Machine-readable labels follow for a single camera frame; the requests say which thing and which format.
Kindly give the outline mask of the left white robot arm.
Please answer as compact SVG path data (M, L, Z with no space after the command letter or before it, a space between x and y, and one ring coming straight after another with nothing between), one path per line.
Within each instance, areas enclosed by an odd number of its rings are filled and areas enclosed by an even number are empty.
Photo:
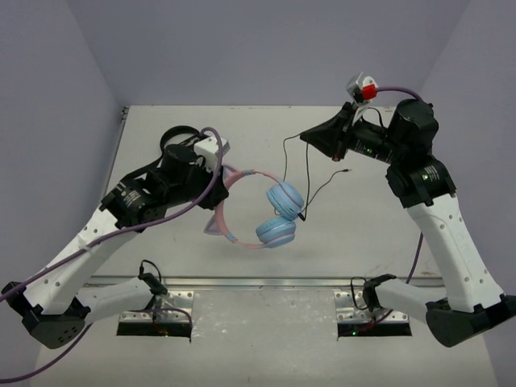
M149 310L169 292L152 273L140 270L118 285L87 292L83 285L123 245L145 229L200 206L214 209L228 192L222 180L226 139L163 144L157 160L126 176L102 199L87 224L43 269L23 282L10 282L2 300L22 318L29 335L48 349L70 343L98 320L127 311Z

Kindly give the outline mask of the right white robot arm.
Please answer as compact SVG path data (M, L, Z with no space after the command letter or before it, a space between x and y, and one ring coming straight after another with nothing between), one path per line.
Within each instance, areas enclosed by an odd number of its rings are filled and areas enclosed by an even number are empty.
M489 273L465 225L452 177L432 154L439 129L432 105L405 99L387 127L356 119L355 112L347 102L300 138L334 161L353 151L388 164L389 187L426 240L445 288L431 292L384 274L363 285L368 312L408 314L425 323L445 347L513 318L515 297L505 294Z

